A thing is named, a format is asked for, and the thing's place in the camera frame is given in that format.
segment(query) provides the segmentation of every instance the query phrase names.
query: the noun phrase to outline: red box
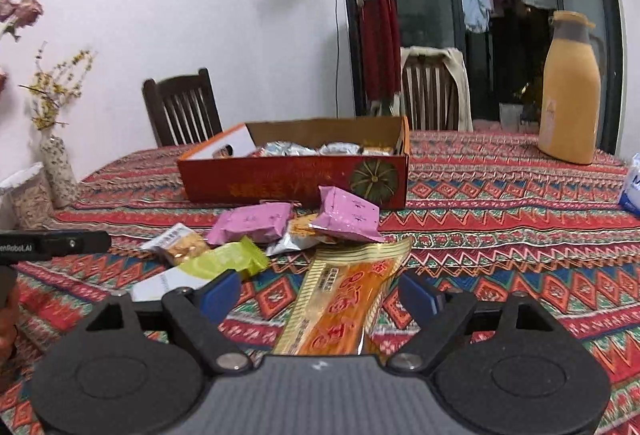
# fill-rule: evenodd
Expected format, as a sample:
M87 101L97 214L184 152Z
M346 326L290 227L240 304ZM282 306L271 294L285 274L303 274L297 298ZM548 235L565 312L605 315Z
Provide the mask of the red box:
M271 141L310 148L354 142L393 147L399 155L246 157ZM224 148L230 157L214 157ZM407 120L391 116L242 123L178 159L187 197L195 203L235 206L279 200L314 208L320 203L318 186L337 186L390 210L404 208L408 164Z

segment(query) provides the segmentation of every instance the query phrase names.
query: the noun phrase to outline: thermos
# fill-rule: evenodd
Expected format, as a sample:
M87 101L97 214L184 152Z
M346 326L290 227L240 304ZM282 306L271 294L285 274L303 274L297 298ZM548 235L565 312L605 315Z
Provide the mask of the thermos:
M593 40L604 58L604 43L590 34L595 27L579 12L556 11L554 38L543 75L538 147L575 164L590 164L596 148L600 112L600 68Z

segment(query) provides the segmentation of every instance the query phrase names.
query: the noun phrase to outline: patterned tablecloth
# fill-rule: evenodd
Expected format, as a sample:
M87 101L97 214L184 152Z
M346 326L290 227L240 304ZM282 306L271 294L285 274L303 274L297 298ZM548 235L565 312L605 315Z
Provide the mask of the patterned tablecloth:
M136 250L175 222L206 231L219 213L184 198L175 158L184 147L127 155L85 179L50 227L106 229L107 255L20 263L18 356L2 374L0 415L17 434L41 433L29 399L33 364L92 303L163 270ZM484 300L513 290L538 298L601 362L612 398L599 433L640 429L640 221L616 204L625 168L597 154L590 166L551 160L532 136L415 132L407 209L386 212L389 239L412 237L407 265L440 288ZM312 253L283 256L244 284L221 325L253 356L273 347ZM417 331L392 288L372 339L395 351Z

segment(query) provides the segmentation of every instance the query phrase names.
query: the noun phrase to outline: chair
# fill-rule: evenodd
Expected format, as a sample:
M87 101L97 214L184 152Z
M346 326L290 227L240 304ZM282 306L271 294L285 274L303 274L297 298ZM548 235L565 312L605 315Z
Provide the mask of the chair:
M411 130L458 129L458 87L441 57L407 58L401 103Z
M222 132L207 69L142 85L146 111L159 146L206 141Z

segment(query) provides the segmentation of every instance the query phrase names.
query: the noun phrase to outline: beige cloth on chair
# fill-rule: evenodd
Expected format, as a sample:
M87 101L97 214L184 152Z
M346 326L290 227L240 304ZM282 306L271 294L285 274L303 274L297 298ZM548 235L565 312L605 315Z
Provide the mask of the beige cloth on chair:
M469 80L466 77L465 61L462 53L453 47L436 49L433 47L400 47L400 75L404 70L404 64L409 56L441 57L453 81L458 88L458 130L460 132L472 132L474 130L471 121L471 102L469 95ZM404 105L400 100L399 115L404 116Z

